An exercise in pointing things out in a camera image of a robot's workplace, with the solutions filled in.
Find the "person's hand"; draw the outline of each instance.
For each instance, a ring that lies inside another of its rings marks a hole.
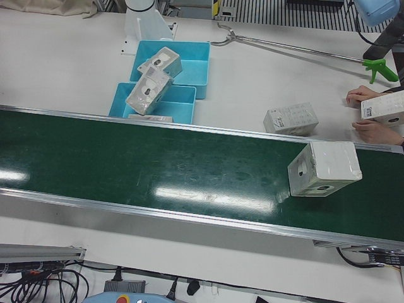
[[[352,105],[383,95],[387,95],[387,93],[377,93],[364,85],[360,85],[357,89],[348,92],[346,100],[347,104]]]
[[[363,120],[352,123],[352,126],[366,143],[401,145],[404,142],[400,134],[375,121]]]

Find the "emergency stop button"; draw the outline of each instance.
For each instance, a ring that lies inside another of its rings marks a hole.
[[[120,295],[116,300],[116,303],[131,303],[131,299],[127,295]]]

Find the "white table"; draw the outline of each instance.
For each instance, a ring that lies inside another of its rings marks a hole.
[[[226,34],[214,22],[176,21],[177,40]],[[347,56],[360,57],[367,47],[354,33],[232,26],[239,34]],[[113,13],[82,20],[0,9],[0,104],[106,115],[133,64],[133,57],[120,55],[123,27],[124,15]],[[208,95],[196,103],[195,124],[262,131],[270,107],[310,101],[321,123],[315,136],[347,139],[358,112],[342,99],[365,85],[368,73],[355,64],[298,56],[237,43],[212,47]],[[3,243],[82,246],[92,261],[344,302],[403,299],[396,271],[358,270],[308,240],[11,198],[0,203]]]

